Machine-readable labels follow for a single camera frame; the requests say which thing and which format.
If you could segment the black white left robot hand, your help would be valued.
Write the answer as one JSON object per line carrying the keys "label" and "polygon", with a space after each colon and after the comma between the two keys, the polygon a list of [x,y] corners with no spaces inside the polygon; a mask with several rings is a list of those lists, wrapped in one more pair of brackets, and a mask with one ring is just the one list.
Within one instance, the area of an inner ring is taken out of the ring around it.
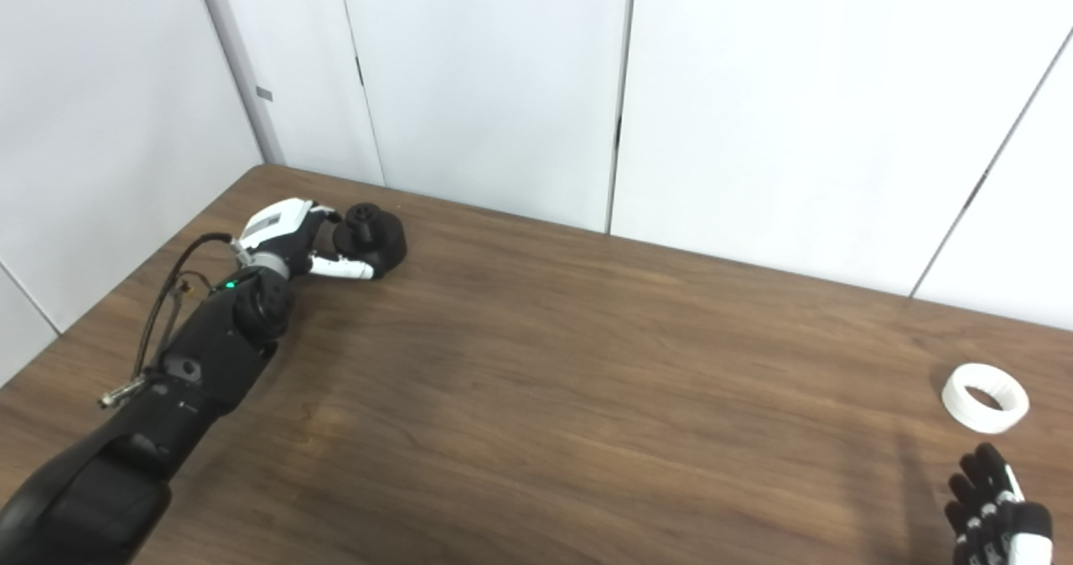
{"label": "black white left robot hand", "polygon": [[312,274],[371,281],[370,264],[338,253],[318,253],[319,231],[341,221],[337,210],[317,200],[279,200],[250,218],[241,235],[231,241],[231,249],[239,268],[264,267],[285,279]]}

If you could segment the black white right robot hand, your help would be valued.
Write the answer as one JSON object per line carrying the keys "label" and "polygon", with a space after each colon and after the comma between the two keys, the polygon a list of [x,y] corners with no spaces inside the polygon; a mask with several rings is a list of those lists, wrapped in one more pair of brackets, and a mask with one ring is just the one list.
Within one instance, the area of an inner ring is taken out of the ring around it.
{"label": "black white right robot hand", "polygon": [[993,443],[962,454],[949,478],[944,507],[955,541],[953,564],[1053,564],[1050,508],[1024,496],[1021,484]]}

